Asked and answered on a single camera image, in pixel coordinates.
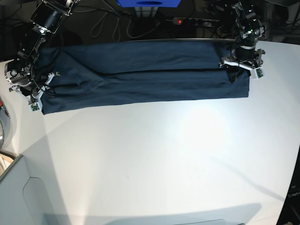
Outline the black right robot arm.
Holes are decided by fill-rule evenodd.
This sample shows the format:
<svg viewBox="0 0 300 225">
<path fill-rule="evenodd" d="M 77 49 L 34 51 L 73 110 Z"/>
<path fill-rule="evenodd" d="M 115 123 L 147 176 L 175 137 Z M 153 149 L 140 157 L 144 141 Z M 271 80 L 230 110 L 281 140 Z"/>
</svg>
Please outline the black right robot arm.
<svg viewBox="0 0 300 225">
<path fill-rule="evenodd" d="M 77 0 L 41 1 L 30 18 L 30 29 L 22 37 L 17 55 L 5 64 L 5 79 L 12 85 L 9 90 L 18 92 L 30 104 L 37 104 L 42 95 L 55 96 L 49 83 L 61 49 L 48 64 L 39 66 L 37 60 L 48 38 L 56 34 L 78 4 Z"/>
</svg>

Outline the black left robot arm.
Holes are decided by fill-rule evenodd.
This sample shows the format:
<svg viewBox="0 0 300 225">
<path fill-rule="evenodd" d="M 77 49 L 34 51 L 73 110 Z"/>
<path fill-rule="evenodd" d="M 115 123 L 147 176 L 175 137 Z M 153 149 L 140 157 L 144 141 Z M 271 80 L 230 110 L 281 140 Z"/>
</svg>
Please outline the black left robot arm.
<svg viewBox="0 0 300 225">
<path fill-rule="evenodd" d="M 229 50 L 222 58 L 220 66 L 239 67 L 247 70 L 253 79 L 264 77 L 262 56 L 265 51 L 256 49 L 256 44 L 264 34 L 262 23 L 248 0 L 239 0 L 232 5 L 236 12 L 238 35 Z"/>
</svg>

